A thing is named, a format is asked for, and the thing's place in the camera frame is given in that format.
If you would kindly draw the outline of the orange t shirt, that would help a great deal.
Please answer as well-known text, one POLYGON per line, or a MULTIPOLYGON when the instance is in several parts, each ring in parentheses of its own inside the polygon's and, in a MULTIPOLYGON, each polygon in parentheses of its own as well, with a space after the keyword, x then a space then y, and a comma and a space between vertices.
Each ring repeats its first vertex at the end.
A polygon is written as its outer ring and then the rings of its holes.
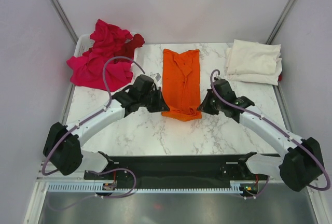
POLYGON ((201 104, 200 50, 163 50, 162 94, 170 108, 162 116, 183 122, 202 118, 197 110, 201 104))

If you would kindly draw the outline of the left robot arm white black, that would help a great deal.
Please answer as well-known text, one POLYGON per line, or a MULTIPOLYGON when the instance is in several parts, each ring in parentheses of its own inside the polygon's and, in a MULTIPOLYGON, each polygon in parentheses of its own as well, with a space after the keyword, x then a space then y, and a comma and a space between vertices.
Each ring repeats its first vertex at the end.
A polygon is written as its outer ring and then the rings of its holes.
POLYGON ((95 171, 102 179, 112 177, 114 167, 102 152, 83 151, 82 146, 110 124, 127 117, 139 108, 150 113, 169 111, 161 87, 144 74, 133 84, 112 95, 98 110, 67 125, 57 122, 49 130, 43 154, 56 170, 67 176, 76 170, 95 171))

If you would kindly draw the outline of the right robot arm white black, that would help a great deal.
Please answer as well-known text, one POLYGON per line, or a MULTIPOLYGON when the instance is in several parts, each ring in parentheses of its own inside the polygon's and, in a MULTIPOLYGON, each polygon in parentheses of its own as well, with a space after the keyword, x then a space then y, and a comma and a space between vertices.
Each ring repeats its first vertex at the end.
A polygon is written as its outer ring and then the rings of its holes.
POLYGON ((299 192, 305 187, 326 191, 331 180, 325 170, 320 144, 312 137, 304 139, 268 118, 253 101, 238 97, 225 79, 211 77, 211 87, 198 111, 209 115, 223 113, 252 130, 268 143, 278 156, 250 152, 240 159, 238 174, 250 179, 255 174, 281 179, 299 192))

